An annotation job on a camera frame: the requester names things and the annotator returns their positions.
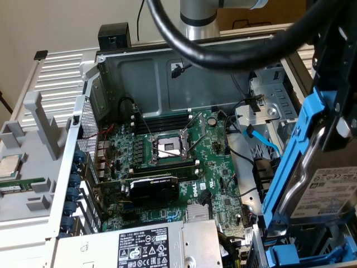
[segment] gray plastic bracket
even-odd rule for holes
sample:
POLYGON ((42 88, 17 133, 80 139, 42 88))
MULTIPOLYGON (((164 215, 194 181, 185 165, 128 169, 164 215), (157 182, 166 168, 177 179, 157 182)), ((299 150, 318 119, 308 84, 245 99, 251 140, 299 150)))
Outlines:
POLYGON ((48 192, 51 188, 51 180, 47 178, 41 183, 31 183, 31 187, 35 193, 48 192))
POLYGON ((20 148, 17 138, 25 136, 18 121, 6 121, 0 131, 0 138, 6 148, 20 148))
POLYGON ((33 118, 35 119, 41 141, 46 145, 52 159, 57 160, 60 152, 60 148, 57 143, 58 135, 53 132, 51 126, 53 126, 54 123, 49 123, 41 105, 41 99, 42 96, 40 92, 27 92, 25 99, 23 100, 23 105, 31 112, 33 118))
POLYGON ((30 211, 43 210, 50 207, 50 202, 47 201, 44 195, 41 197, 28 198, 27 200, 26 205, 30 211))

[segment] metal cylinder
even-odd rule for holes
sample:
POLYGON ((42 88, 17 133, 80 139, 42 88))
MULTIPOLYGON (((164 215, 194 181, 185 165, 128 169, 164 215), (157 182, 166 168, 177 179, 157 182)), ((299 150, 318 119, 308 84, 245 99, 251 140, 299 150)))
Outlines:
POLYGON ((180 0, 180 31, 189 40, 219 37, 218 8, 261 8, 268 0, 180 0))

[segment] hard drive label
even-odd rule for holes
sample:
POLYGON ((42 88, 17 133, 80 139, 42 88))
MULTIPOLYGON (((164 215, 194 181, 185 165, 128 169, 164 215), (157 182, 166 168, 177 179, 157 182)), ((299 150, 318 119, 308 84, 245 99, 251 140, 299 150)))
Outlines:
POLYGON ((357 191, 357 167, 318 169, 291 218, 336 215, 357 191))
POLYGON ((119 235, 118 268, 169 268, 168 228, 119 235))

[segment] cable connector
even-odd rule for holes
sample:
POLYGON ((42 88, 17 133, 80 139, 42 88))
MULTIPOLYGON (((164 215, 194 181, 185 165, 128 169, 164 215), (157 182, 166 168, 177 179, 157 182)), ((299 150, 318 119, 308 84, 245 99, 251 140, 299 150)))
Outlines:
POLYGON ((252 124, 250 124, 247 129, 245 130, 245 132, 247 133, 249 138, 253 138, 253 131, 254 131, 254 127, 252 126, 252 124))
POLYGON ((175 79, 177 77, 179 77, 182 73, 185 72, 186 69, 188 69, 189 67, 192 67, 192 64, 187 64, 183 67, 181 67, 180 64, 176 64, 176 68, 174 68, 174 70, 171 72, 171 78, 175 79))
POLYGON ((203 192, 200 194, 199 198, 198 198, 198 202, 205 206, 206 204, 209 204, 211 202, 211 197, 212 194, 208 189, 203 190, 203 192))
POLYGON ((256 95, 256 96, 254 96, 254 97, 255 97, 255 99, 261 99, 261 98, 264 97, 264 94, 259 94, 259 95, 256 95))

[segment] thick black cable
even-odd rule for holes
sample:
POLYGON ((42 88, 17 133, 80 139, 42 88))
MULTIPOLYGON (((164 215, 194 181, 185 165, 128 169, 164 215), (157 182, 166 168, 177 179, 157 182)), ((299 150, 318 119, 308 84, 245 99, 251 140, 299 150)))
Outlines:
POLYGON ((120 99, 119 99, 119 102, 118 102, 118 107, 117 107, 117 110, 118 110, 118 118, 119 118, 119 114, 120 114, 120 107, 121 107, 123 101, 125 101, 125 100, 129 100, 132 104, 135 104, 134 99, 131 98, 131 97, 125 96, 125 97, 120 98, 120 99))
POLYGON ((165 41, 193 64, 225 72, 251 71, 293 53, 329 22, 349 0, 320 0, 285 32, 271 40, 235 51, 208 50, 183 36, 167 16, 160 0, 147 0, 153 20, 165 41))
POLYGON ((141 6, 140 6, 140 9, 139 9, 139 13, 138 13, 138 18, 136 19, 136 36, 137 36, 138 42, 140 41, 140 38, 139 38, 139 21, 140 21, 141 11, 143 10, 144 2, 145 2, 145 0, 142 0, 141 6))

